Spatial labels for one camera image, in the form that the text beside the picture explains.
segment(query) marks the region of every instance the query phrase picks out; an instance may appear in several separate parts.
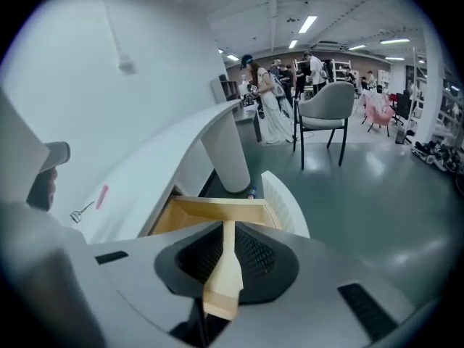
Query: white wall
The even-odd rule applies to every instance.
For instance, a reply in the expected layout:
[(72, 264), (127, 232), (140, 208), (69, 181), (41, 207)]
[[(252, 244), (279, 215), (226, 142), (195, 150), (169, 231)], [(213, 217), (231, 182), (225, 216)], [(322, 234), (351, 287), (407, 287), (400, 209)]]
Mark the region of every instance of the white wall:
[[(225, 73), (200, 14), (171, 0), (107, 3), (136, 73), (117, 66), (102, 0), (45, 2), (0, 68), (7, 96), (37, 137), (71, 145), (51, 209), (68, 223), (69, 214), (81, 209), (76, 205), (118, 162), (174, 122), (214, 105), (209, 82)], [(178, 185), (197, 195), (211, 172), (206, 151), (196, 145)]]
[(389, 91), (391, 94), (401, 93), (406, 86), (406, 65), (394, 63), (390, 66), (390, 84)]

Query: white shirt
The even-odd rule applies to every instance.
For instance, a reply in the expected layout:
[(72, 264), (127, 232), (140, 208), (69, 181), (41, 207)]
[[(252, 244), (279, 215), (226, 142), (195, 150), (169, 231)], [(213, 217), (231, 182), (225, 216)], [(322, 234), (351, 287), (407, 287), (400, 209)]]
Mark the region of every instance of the white shirt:
[(318, 58), (314, 56), (311, 57), (310, 69), (311, 69), (311, 72), (315, 71), (315, 74), (312, 77), (312, 83), (314, 85), (321, 84), (325, 81), (323, 77), (320, 75), (320, 71), (322, 71), (322, 62)]
[(375, 88), (377, 86), (377, 80), (372, 73), (369, 76), (369, 86), (371, 88)]
[(240, 96), (245, 96), (246, 94), (248, 94), (248, 84), (249, 82), (246, 81), (246, 80), (243, 80), (241, 82), (241, 85), (239, 85), (239, 93), (240, 93)]

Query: backpack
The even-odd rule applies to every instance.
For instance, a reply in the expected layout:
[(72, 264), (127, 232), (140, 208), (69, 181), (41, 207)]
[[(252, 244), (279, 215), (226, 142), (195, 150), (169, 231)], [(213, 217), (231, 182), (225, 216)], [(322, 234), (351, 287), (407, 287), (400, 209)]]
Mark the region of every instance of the backpack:
[(321, 70), (319, 72), (319, 75), (321, 76), (321, 78), (323, 78), (324, 80), (327, 80), (328, 79), (328, 75), (327, 75), (327, 72), (326, 70), (324, 70), (324, 67), (326, 66), (325, 63), (322, 63), (320, 60), (319, 60), (320, 64), (322, 65), (321, 67)]
[(269, 77), (270, 80), (272, 81), (274, 85), (274, 89), (272, 92), (274, 93), (276, 98), (282, 98), (285, 96), (285, 91), (283, 91), (282, 83), (280, 82), (279, 79), (273, 74), (269, 72)]

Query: black vent slot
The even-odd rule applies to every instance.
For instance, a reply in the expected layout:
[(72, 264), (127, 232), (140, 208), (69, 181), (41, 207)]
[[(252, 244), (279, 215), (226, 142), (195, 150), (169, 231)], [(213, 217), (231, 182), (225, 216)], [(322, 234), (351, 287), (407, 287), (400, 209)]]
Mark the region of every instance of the black vent slot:
[(338, 290), (372, 341), (384, 338), (397, 328), (398, 324), (360, 284), (351, 283)]
[(116, 260), (119, 260), (119, 259), (122, 259), (128, 256), (129, 255), (127, 252), (110, 252), (108, 254), (103, 254), (103, 255), (99, 255), (98, 257), (95, 257), (95, 260), (97, 263), (102, 265), (102, 264), (114, 262)]

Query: person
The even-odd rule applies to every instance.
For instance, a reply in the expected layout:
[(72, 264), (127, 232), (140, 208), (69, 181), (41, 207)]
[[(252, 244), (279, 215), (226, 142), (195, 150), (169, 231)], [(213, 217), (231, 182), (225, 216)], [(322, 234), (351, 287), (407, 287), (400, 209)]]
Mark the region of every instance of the person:
[(247, 80), (247, 76), (242, 75), (241, 76), (241, 84), (239, 85), (239, 93), (240, 93), (241, 97), (244, 97), (249, 93), (248, 84), (249, 84), (249, 81)]
[(281, 62), (282, 61), (279, 58), (275, 58), (269, 69), (269, 73), (272, 73), (277, 80), (280, 80), (282, 78), (281, 71), (279, 70)]
[(316, 95), (325, 85), (326, 79), (323, 77), (323, 63), (310, 51), (305, 51), (303, 60), (309, 61), (310, 65), (304, 67), (303, 71), (306, 76), (309, 76), (312, 81), (313, 96)]
[(55, 185), (58, 176), (57, 166), (69, 161), (71, 148), (66, 142), (45, 143), (45, 146), (49, 150), (49, 155), (30, 188), (26, 202), (31, 207), (48, 212), (53, 205), (57, 190)]
[(345, 75), (346, 75), (347, 81), (356, 88), (356, 78), (351, 73), (351, 68), (349, 68), (349, 66), (345, 66), (344, 70), (345, 70)]
[(368, 87), (369, 89), (375, 89), (377, 88), (377, 80), (372, 71), (368, 72), (369, 74), (369, 81), (368, 81)]
[(361, 77), (361, 89), (368, 90), (368, 79), (365, 76)]
[(295, 99), (300, 100), (301, 94), (305, 92), (306, 76), (302, 70), (297, 71), (297, 83), (295, 84)]
[(293, 99), (291, 98), (291, 87), (293, 86), (293, 72), (291, 71), (291, 65), (285, 66), (283, 63), (280, 65), (282, 72), (281, 84), (283, 91), (285, 91), (285, 97), (290, 103), (290, 107), (293, 107)]
[(258, 87), (265, 118), (260, 121), (263, 139), (271, 144), (279, 141), (293, 142), (293, 134), (288, 119), (282, 117), (277, 98), (273, 93), (274, 84), (265, 68), (260, 67), (249, 54), (241, 58), (241, 68), (246, 68), (252, 76), (252, 83)]

